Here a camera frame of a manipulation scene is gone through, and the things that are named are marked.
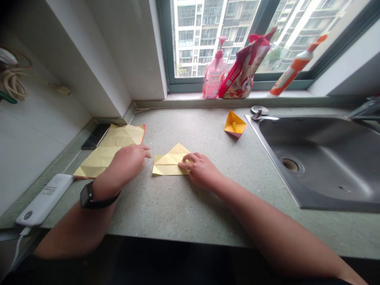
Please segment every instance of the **yellow paper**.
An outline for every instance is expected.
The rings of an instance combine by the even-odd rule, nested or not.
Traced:
[[[141,144],[145,125],[118,127],[111,124],[99,146],[82,162],[74,176],[96,178],[110,165],[115,153],[124,146]]]
[[[247,124],[238,115],[230,110],[224,130],[232,135],[236,134],[235,136],[240,137],[246,127]]]
[[[154,175],[188,175],[190,171],[180,168],[179,162],[190,153],[183,145],[178,143],[164,156],[155,156],[153,165]]]

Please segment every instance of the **smartwatch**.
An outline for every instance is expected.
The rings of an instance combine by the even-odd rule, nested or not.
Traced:
[[[105,207],[108,207],[111,205],[113,202],[116,201],[116,199],[119,197],[121,191],[119,194],[117,194],[115,197],[108,199],[108,200],[103,200],[103,201],[95,201],[92,200],[94,197],[94,191],[92,189],[92,184],[94,182],[91,181],[90,183],[86,184],[80,193],[80,206],[83,209],[102,209]]]

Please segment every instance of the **sleeve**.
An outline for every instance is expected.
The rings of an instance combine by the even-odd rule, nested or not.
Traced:
[[[28,256],[10,272],[2,285],[8,284],[84,284],[86,267],[81,260],[45,260]]]

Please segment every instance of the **glass pane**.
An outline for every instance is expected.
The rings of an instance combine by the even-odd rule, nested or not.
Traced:
[[[231,66],[247,41],[260,2],[171,0],[175,77],[203,77],[220,36],[228,37],[223,59]]]
[[[305,51],[320,36],[336,29],[354,0],[281,0],[268,31],[277,27],[272,38],[272,48],[257,73],[283,72],[297,54]],[[308,64],[303,71],[312,68]]]

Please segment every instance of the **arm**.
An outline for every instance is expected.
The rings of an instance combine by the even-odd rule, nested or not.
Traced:
[[[179,163],[190,179],[215,193],[234,213],[267,261],[279,272],[296,278],[339,278],[353,285],[366,282],[315,235],[289,216],[224,177],[199,153]]]
[[[115,197],[144,168],[144,159],[151,158],[148,150],[145,145],[120,149],[110,166],[95,179],[94,200]],[[43,259],[66,259],[90,254],[106,234],[115,204],[103,209],[82,209],[77,202],[44,237],[34,255]]]

